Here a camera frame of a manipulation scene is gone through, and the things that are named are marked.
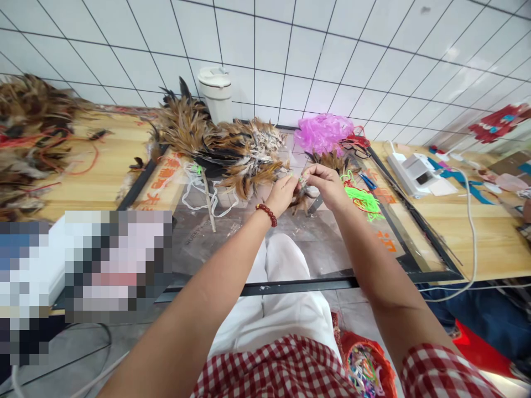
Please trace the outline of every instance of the checkered sleeve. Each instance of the checkered sleeve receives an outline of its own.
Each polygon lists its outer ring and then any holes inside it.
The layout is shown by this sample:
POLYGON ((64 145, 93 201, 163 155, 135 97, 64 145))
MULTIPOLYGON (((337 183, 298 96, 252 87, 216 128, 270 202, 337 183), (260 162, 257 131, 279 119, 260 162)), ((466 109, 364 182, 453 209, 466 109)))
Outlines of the checkered sleeve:
POLYGON ((410 349, 400 381, 408 397, 503 398, 474 365, 441 345, 410 349))

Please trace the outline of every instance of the feather bundle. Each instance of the feather bundle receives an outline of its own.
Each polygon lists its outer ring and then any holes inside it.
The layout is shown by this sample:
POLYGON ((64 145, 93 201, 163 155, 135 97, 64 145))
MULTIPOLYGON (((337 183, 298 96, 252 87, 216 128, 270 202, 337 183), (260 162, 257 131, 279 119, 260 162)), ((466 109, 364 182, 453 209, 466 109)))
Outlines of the feather bundle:
POLYGON ((220 186, 234 188, 242 200, 289 170, 278 158, 285 136, 275 126, 258 118, 215 125, 205 104, 179 79, 181 99, 169 92, 159 110, 162 142, 202 166, 208 178, 223 177, 220 186))
MULTIPOLYGON (((324 152, 317 154, 313 152, 312 154, 305 152, 309 160, 312 163, 321 164, 328 167, 329 169, 335 170, 340 176, 347 173, 347 170, 352 169, 352 164, 350 158, 347 155, 338 154, 338 151, 324 152)), ((293 214, 296 214, 298 210, 303 209, 306 213, 308 212, 309 201, 315 199, 308 193, 308 188, 306 185, 297 192, 292 199, 289 207, 293 208, 293 214)))
POLYGON ((67 166, 69 123, 86 101, 24 75, 0 85, 0 221, 25 221, 44 206, 35 180, 67 166))

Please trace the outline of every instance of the red plaid shirt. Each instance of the red plaid shirt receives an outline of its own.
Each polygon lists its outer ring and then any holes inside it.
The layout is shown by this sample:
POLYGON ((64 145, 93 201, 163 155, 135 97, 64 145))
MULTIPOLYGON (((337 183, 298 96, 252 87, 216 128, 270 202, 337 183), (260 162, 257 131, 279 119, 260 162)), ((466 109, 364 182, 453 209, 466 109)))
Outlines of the red plaid shirt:
MULTIPOLYGON (((503 398, 466 359, 438 345, 409 350, 400 375, 409 397, 503 398)), ((212 357, 192 397, 360 396, 332 350, 312 339, 285 336, 254 352, 212 357)))

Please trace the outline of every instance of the white device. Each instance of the white device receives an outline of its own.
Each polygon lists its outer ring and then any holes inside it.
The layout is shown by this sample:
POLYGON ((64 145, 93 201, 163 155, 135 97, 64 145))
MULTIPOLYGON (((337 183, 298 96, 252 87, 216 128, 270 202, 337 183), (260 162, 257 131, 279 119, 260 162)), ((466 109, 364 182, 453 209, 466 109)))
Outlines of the white device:
POLYGON ((400 183, 408 195, 416 198, 429 195, 429 186, 441 179, 441 171, 435 171, 428 157, 415 153, 409 158, 393 152, 387 161, 398 176, 400 183))

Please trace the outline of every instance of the red bead bracelet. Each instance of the red bead bracelet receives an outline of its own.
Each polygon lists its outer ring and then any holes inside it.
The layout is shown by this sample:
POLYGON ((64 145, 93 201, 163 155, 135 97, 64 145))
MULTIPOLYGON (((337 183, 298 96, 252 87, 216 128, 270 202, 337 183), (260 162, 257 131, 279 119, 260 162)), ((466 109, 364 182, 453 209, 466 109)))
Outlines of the red bead bracelet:
POLYGON ((262 209, 263 211, 265 211, 267 213, 267 215, 271 219, 271 226, 273 228, 277 226, 277 218, 275 217, 273 212, 269 209, 269 207, 267 207, 263 203, 260 203, 260 204, 256 205, 256 210, 258 210, 258 209, 262 209))

